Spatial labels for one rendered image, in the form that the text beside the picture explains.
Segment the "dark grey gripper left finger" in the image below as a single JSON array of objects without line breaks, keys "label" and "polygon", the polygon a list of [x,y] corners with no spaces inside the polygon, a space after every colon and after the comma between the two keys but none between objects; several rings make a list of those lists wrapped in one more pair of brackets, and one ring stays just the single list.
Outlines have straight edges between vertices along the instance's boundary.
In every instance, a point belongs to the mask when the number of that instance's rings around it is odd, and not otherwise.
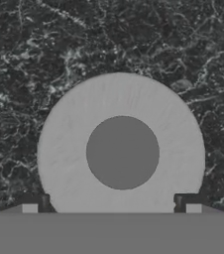
[{"label": "dark grey gripper left finger", "polygon": [[56,210],[48,194],[23,194],[15,203],[0,207],[3,213],[50,213]]}]

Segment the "grey round blender lid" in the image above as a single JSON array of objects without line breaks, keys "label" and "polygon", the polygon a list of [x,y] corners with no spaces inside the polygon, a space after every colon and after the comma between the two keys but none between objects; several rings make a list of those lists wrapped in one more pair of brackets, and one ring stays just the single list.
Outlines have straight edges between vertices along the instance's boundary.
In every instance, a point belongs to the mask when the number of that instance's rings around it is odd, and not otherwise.
[{"label": "grey round blender lid", "polygon": [[205,170],[199,125],[171,89],[132,73],[93,77],[50,112],[38,145],[42,186],[58,212],[172,212]]}]

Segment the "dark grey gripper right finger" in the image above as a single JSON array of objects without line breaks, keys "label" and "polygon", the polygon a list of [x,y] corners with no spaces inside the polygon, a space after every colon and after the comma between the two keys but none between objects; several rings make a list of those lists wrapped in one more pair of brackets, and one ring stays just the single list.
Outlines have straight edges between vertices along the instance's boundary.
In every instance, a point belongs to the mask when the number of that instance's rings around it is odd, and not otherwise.
[{"label": "dark grey gripper right finger", "polygon": [[199,193],[176,193],[173,197],[176,213],[216,213],[224,212],[224,207],[212,207]]}]

